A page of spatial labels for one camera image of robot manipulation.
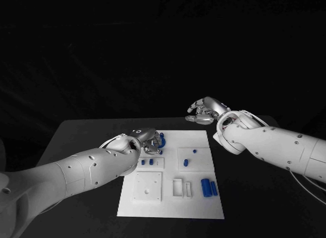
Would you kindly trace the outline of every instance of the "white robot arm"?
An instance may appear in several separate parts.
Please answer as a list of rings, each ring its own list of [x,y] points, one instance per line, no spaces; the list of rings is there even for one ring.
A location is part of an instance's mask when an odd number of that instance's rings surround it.
[[[187,116],[187,120],[200,124],[218,120],[214,138],[231,153],[238,155],[249,149],[259,159],[326,183],[325,140],[269,126],[250,112],[231,111],[211,97],[197,101],[188,112],[195,108],[197,116]]]
[[[54,163],[0,172],[0,238],[19,238],[35,217],[66,198],[130,174],[142,147],[148,154],[156,154],[162,144],[156,130],[140,128]]]

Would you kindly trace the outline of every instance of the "silver robot hand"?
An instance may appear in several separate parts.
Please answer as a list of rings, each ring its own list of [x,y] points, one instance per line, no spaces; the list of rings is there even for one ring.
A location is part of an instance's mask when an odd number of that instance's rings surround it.
[[[214,120],[220,120],[223,114],[231,109],[217,99],[205,97],[198,100],[189,107],[188,113],[197,108],[197,116],[187,116],[187,120],[202,125],[210,125]]]
[[[133,130],[130,136],[138,138],[149,155],[161,153],[162,150],[158,147],[162,145],[162,137],[155,128],[139,128]]]

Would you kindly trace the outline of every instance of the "robotic hand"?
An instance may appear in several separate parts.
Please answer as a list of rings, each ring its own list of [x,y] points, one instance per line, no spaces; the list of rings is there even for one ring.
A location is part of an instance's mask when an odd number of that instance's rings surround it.
[[[231,111],[211,97],[198,100],[188,112],[195,108],[197,116],[187,120],[200,124],[218,121],[214,138],[231,153],[249,149],[263,161],[326,183],[325,140],[269,126],[249,111]]]
[[[156,129],[140,128],[54,163],[0,172],[0,238],[19,238],[35,217],[66,198],[130,174],[142,148],[153,155],[162,144]]]

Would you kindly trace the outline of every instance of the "dark table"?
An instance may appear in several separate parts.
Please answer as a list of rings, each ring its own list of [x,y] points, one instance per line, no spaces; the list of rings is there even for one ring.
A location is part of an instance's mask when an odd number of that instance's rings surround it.
[[[279,127],[270,116],[260,116]],[[200,125],[185,118],[66,121],[38,166],[97,148],[106,140],[140,127],[208,131],[225,220],[117,217],[123,177],[66,199],[40,215],[21,238],[326,238],[326,206],[309,195],[290,172],[259,160],[246,150],[231,154],[213,138],[217,123]],[[322,191],[298,176],[323,199]]]

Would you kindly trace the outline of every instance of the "blue object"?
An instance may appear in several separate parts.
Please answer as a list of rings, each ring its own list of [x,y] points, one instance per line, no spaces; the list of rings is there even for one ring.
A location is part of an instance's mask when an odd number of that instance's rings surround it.
[[[201,185],[202,185],[204,197],[213,197],[211,183],[208,178],[201,180]]]
[[[215,187],[215,182],[211,182],[211,187],[213,187],[214,195],[218,196],[217,187]]]
[[[165,137],[162,137],[162,145],[159,146],[159,148],[162,148],[165,146]]]

